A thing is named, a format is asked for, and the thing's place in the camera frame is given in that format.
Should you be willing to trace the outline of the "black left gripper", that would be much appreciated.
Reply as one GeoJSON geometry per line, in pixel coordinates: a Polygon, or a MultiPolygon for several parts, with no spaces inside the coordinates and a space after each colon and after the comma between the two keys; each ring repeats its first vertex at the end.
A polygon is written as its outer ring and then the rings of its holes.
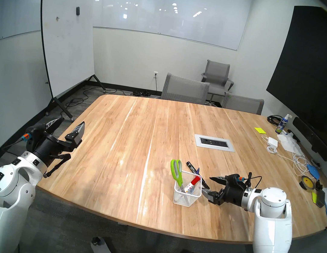
{"type": "Polygon", "coordinates": [[[84,121],[76,126],[72,132],[65,136],[65,141],[56,139],[54,136],[52,136],[63,121],[64,118],[60,117],[46,123],[44,136],[32,150],[32,154],[40,159],[46,166],[50,166],[55,159],[68,161],[70,159],[70,154],[64,154],[62,157],[59,157],[61,153],[70,153],[70,148],[75,149],[82,142],[82,137],[85,131],[84,121]]]}

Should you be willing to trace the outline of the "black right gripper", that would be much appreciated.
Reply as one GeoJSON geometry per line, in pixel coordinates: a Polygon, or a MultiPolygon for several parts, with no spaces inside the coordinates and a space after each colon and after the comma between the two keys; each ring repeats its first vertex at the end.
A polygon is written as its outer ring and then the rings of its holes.
{"type": "Polygon", "coordinates": [[[239,207],[242,206],[242,198],[247,189],[246,186],[228,184],[227,176],[210,177],[209,179],[216,183],[226,184],[225,188],[221,189],[219,193],[202,187],[201,193],[210,203],[221,205],[224,202],[228,202],[239,207]]]}

